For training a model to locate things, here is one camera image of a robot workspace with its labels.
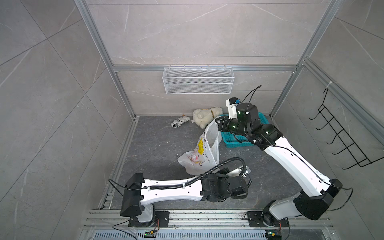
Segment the white printed plastic bag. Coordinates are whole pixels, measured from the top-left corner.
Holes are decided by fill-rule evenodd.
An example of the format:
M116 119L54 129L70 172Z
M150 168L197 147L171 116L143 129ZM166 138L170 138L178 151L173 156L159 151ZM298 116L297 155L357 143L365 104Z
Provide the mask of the white printed plastic bag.
M221 132L215 120L212 120L199 137L193 151L178 157L178 163L189 175L199 176L219 164L219 144Z

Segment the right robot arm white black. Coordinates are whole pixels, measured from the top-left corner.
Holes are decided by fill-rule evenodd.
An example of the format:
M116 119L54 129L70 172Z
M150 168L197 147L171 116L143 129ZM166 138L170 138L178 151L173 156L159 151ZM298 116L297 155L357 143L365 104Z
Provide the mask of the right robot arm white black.
M216 118L218 130L243 136L274 158L301 186L301 191L290 198L271 201L263 210L266 226L278 221L303 216L318 220L331 206L343 187L337 179L329 179L305 160L272 124L262 124L258 108L238 98L226 100L228 115Z

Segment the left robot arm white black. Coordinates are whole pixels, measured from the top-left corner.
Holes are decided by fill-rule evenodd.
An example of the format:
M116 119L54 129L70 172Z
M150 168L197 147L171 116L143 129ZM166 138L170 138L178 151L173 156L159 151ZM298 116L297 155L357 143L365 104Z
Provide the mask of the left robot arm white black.
M136 173L124 186L120 216L136 217L140 223L152 222L154 203L175 200L215 203L228 198L245 199L248 188L249 184L240 175L210 173L184 180L156 181Z

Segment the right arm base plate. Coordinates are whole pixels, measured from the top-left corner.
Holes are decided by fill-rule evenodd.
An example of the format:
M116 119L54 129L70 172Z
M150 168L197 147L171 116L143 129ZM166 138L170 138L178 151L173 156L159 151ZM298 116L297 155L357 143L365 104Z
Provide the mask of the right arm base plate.
M288 228L290 226L288 219L277 220L269 214L262 211L247 211L244 219L248 221L249 226L256 227L270 227L270 228Z

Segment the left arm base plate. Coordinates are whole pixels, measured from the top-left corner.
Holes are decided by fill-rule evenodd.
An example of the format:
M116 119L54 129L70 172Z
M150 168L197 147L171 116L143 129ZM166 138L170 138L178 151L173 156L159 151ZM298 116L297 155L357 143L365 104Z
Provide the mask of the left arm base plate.
M136 228L167 228L170 220L170 212L169 211L155 211L152 216L144 217L132 217L129 220L129 227Z

